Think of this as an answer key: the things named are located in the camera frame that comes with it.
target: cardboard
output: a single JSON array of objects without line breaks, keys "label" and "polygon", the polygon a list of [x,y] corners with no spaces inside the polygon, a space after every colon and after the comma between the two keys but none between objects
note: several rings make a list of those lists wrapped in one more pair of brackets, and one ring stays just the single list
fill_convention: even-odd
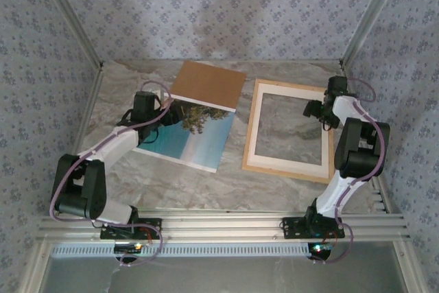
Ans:
[{"label": "cardboard", "polygon": [[246,74],[212,67],[196,62],[185,62],[171,87],[178,99],[196,101],[235,112]]}]

